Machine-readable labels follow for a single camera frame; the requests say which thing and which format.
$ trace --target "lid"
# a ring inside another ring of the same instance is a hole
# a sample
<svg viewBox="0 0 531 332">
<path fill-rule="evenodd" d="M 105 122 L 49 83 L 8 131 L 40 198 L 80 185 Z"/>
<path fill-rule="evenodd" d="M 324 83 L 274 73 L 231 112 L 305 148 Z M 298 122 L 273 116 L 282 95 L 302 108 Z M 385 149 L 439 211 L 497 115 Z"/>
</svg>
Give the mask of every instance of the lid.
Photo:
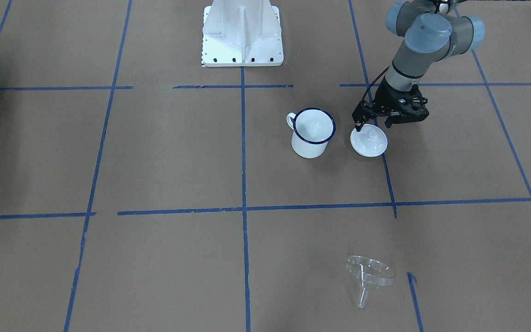
<svg viewBox="0 0 531 332">
<path fill-rule="evenodd" d="M 388 146 L 386 135 L 374 124 L 365 124 L 360 132 L 354 128 L 350 141 L 354 150 L 364 157 L 377 157 L 383 154 Z"/>
</svg>

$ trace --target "floor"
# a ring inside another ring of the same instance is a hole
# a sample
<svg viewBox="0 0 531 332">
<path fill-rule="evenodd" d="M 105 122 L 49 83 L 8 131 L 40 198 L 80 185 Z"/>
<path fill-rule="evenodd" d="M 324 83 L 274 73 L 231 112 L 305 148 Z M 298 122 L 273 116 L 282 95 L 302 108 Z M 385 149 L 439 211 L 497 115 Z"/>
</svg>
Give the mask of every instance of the floor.
<svg viewBox="0 0 531 332">
<path fill-rule="evenodd" d="M 209 0 L 0 0 L 0 332 L 531 331 L 531 1 L 460 4 L 484 43 L 363 158 L 392 3 L 273 1 L 284 65 L 240 69 L 200 66 Z M 363 310 L 353 254 L 396 270 Z"/>
</svg>

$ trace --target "mug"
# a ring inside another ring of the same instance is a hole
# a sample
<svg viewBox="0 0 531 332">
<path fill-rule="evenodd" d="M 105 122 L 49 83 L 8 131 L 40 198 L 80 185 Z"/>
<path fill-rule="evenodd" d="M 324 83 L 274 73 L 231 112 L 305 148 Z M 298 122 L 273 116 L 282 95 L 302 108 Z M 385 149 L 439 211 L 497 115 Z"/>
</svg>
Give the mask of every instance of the mug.
<svg viewBox="0 0 531 332">
<path fill-rule="evenodd" d="M 298 114 L 286 116 L 292 134 L 292 149 L 304 158 L 320 156 L 335 134 L 335 121 L 329 113 L 319 108 L 306 108 Z"/>
</svg>

